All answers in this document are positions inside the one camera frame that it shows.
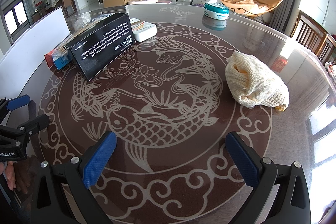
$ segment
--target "dining table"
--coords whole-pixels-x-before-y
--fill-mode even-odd
[[[318,58],[288,36],[230,14],[176,4],[126,5],[67,19],[71,32],[101,14],[128,13],[151,22],[157,34],[109,63],[90,82],[70,62],[61,70],[42,62],[21,95],[35,102],[48,128],[31,137],[28,158],[14,163],[15,212],[30,223],[31,198],[41,162],[80,157],[105,131],[117,146],[92,195],[113,223],[225,224],[252,191],[225,148],[236,131],[260,157],[302,165],[311,223],[336,199],[336,90]],[[257,57],[289,91],[285,111],[234,100],[226,83],[228,58]],[[7,126],[28,120],[27,107],[11,112]],[[268,215],[278,186],[259,216]],[[64,185],[77,220],[84,223]]]

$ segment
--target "knitted glove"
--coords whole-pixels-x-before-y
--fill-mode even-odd
[[[284,111],[289,103],[285,83],[253,55],[234,52],[225,69],[233,98],[243,106],[264,105]]]

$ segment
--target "metal screw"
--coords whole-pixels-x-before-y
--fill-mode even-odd
[[[272,162],[272,160],[270,158],[267,158],[267,157],[263,158],[262,161],[266,164],[270,164]]]
[[[42,167],[42,168],[47,167],[47,165],[48,165],[48,162],[47,162],[47,161],[43,161],[43,162],[41,162],[41,167]]]
[[[79,158],[78,157],[73,157],[70,161],[71,161],[72,164],[76,164],[76,163],[79,162]]]
[[[301,168],[301,163],[299,163],[298,161],[295,161],[295,162],[294,162],[294,165],[295,165],[296,167],[298,167],[298,168]]]

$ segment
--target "round table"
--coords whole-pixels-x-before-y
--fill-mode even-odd
[[[26,190],[15,190],[19,214],[29,218],[41,161],[68,162],[111,130],[117,148],[91,192],[114,223],[228,223],[252,190],[225,149],[226,134],[237,131],[259,156],[302,164],[317,222],[336,196],[335,88],[319,60],[258,22],[233,14],[218,21],[187,5],[107,8],[71,17],[68,24],[74,31],[113,12],[155,23],[157,35],[136,43],[89,83],[73,63],[57,71],[43,62],[21,92],[51,124],[31,138],[29,158],[15,166],[19,176],[29,175]],[[248,109],[232,98],[225,67],[234,51],[256,56],[281,77],[290,95],[284,112]],[[27,118],[27,109],[18,109],[7,125]],[[81,219],[78,209],[74,213]]]

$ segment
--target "cardboard box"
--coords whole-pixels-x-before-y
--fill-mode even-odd
[[[104,8],[126,5],[130,0],[103,0]]]
[[[128,14],[115,13],[90,26],[64,48],[90,81],[134,43]]]

